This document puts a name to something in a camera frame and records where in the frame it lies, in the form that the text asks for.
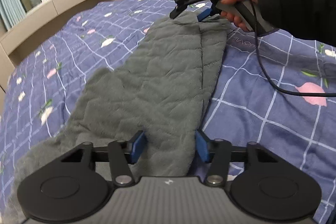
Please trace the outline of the black jacket sleeve forearm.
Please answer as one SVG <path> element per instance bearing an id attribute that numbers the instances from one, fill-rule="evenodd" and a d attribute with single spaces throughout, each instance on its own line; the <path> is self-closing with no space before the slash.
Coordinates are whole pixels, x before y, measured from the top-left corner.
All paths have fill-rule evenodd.
<path id="1" fill-rule="evenodd" d="M 335 0 L 257 0 L 261 16 L 294 37 L 335 46 Z"/>

